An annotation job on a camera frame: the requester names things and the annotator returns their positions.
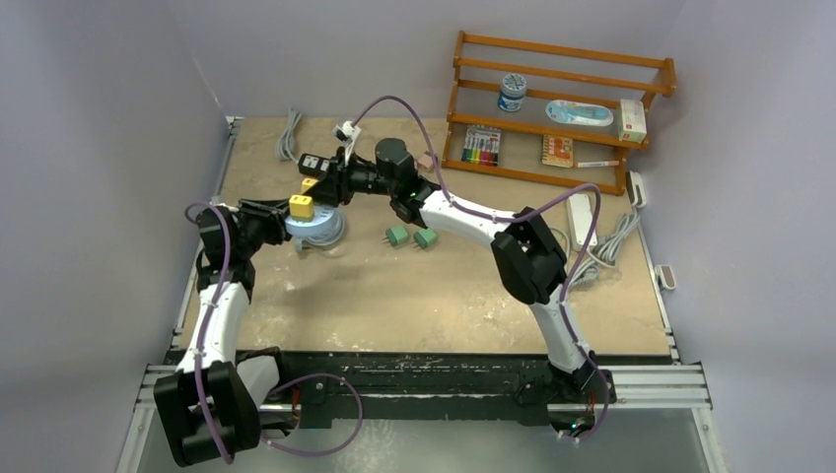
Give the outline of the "yellow charger plug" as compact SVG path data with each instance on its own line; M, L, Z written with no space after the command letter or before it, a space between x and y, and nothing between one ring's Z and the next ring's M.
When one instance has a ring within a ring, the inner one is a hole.
M305 177L301 182L300 193L307 194L309 190L318 184L318 180L313 177Z
M314 200L303 194L294 194L288 200L289 214L298 221L311 221L315 216Z

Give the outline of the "black power strip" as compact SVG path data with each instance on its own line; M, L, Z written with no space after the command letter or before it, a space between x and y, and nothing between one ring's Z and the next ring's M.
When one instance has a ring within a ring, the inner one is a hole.
M338 162L334 159L309 153L300 156L297 166L300 174L315 179L324 179L339 171Z

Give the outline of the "round white socket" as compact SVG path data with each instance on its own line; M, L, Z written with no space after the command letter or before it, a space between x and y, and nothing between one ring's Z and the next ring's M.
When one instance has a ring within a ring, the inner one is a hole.
M342 239L346 228L344 213L327 206L315 206L315 216L311 221L298 221L291 216L285 220L285 229L295 241L297 252L334 245Z

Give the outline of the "green plug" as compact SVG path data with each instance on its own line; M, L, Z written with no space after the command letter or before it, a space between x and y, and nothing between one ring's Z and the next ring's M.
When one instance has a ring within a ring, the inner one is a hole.
M427 249L438 242L438 234L432 229L420 229L413 234L413 241L421 249Z

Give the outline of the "white power strip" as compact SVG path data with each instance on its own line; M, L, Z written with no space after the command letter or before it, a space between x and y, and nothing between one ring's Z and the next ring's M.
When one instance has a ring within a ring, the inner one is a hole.
M575 251L580 251L592 225L593 206L588 195L576 193L566 201L570 239Z

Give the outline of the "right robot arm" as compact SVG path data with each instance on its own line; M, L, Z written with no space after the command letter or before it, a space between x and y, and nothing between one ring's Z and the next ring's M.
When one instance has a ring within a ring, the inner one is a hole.
M332 158L300 157L301 174L315 178L308 195L322 205L347 205L357 192L388 197L404 223L445 231L487 246L506 291L529 307L541 331L556 393L576 401L592 388L595 363L567 302L568 257L543 218L525 207L517 213L478 206L446 195L422 176L405 143L386 138L373 162L339 149Z

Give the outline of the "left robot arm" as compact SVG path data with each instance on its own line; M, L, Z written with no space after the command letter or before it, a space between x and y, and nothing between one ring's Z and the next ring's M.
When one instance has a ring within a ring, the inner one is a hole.
M266 244L290 240L289 202L242 199L230 207L198 202L186 207L202 241L195 260L200 302L195 331L174 373L156 381L153 396L180 467L257 446L258 404L280 403L294 377L280 368L280 351L266 349L236 362L236 346L255 283L252 257Z

